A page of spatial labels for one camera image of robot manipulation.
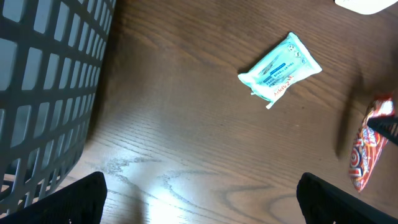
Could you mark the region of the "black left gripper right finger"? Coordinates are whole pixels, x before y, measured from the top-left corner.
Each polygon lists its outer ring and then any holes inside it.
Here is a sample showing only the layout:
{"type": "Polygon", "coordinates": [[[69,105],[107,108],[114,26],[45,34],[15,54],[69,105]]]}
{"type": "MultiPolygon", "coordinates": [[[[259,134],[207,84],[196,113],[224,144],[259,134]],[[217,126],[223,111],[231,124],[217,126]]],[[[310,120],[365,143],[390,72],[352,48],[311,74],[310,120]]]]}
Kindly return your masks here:
{"type": "Polygon", "coordinates": [[[307,223],[391,223],[397,219],[305,172],[297,185],[297,200],[307,223]]]}

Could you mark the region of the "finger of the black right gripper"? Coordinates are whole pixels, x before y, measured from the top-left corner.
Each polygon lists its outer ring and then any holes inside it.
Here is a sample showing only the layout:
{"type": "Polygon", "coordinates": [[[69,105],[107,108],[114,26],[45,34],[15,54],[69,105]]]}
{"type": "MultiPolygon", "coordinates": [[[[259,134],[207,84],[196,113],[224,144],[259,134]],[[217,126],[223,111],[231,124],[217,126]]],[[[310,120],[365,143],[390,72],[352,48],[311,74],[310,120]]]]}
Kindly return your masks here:
{"type": "Polygon", "coordinates": [[[397,122],[398,120],[396,116],[385,116],[370,118],[367,125],[375,132],[393,142],[395,145],[398,145],[397,122]]]}

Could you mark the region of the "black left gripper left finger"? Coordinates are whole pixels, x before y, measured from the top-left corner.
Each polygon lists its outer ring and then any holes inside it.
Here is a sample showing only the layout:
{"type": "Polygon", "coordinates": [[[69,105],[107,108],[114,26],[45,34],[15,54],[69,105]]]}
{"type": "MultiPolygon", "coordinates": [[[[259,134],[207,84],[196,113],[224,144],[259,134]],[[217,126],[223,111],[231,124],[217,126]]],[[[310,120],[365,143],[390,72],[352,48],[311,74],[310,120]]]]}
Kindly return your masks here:
{"type": "Polygon", "coordinates": [[[1,224],[99,224],[107,196],[104,174],[94,172],[1,219],[1,224]]]}

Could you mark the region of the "orange brown snack bag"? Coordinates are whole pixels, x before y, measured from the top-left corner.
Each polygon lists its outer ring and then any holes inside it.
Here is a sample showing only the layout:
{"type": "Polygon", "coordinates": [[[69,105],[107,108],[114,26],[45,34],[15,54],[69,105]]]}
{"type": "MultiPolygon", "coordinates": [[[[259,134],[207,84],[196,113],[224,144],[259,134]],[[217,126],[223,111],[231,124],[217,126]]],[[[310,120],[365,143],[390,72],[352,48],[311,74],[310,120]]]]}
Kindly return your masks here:
{"type": "Polygon", "coordinates": [[[381,152],[389,141],[370,128],[368,121],[371,118],[387,118],[394,115],[392,95],[375,97],[366,110],[354,139],[348,169],[349,177],[358,192],[367,185],[381,152]]]}

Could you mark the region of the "teal snack wrapper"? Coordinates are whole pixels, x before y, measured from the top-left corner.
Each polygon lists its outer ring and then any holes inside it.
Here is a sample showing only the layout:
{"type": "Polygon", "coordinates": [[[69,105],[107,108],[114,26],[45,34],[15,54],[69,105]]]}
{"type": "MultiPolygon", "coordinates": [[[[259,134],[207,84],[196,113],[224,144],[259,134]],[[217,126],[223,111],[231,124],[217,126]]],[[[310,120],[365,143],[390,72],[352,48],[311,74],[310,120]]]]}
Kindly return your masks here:
{"type": "Polygon", "coordinates": [[[238,78],[251,89],[252,95],[266,100],[269,109],[291,85],[321,71],[299,37],[289,32],[280,44],[238,78]]]}

